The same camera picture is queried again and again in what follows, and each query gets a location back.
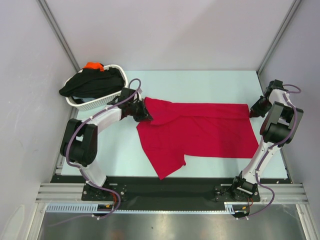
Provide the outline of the red t shirt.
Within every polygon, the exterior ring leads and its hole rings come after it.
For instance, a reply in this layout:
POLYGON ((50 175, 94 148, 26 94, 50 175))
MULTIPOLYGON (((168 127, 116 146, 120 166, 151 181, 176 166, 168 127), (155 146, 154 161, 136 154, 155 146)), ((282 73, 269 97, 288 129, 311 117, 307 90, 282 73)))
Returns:
POLYGON ((159 179, 186 165, 185 156, 251 159, 258 149, 249 107, 236 103, 174 103, 147 97, 152 119, 136 129, 159 179))

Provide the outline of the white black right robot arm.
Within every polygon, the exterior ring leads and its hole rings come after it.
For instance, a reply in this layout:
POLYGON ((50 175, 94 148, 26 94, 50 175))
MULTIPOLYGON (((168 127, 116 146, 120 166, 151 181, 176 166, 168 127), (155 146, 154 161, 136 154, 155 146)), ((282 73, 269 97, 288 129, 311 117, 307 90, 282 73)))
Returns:
POLYGON ((271 81, 257 102, 250 108, 250 118, 264 117, 260 128, 259 146, 249 164, 236 176, 230 188, 231 196, 242 201, 252 196, 260 185, 260 179, 267 164, 280 149, 289 144, 301 122, 304 111, 296 107, 290 94, 299 94, 286 89, 289 84, 281 80, 271 81))

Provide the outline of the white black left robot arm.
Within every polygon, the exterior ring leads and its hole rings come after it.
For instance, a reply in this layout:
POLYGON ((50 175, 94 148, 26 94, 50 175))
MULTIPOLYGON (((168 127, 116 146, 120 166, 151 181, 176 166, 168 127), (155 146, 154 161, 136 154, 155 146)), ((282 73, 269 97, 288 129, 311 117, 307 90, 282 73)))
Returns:
POLYGON ((85 120, 72 118, 66 125, 60 154, 65 157, 69 166, 80 171, 86 183, 94 187, 93 194, 100 200, 110 196, 111 188, 105 184, 107 176, 95 161, 98 135, 128 116, 133 117, 136 122, 153 119, 139 91, 124 87, 120 95, 99 112, 85 120))

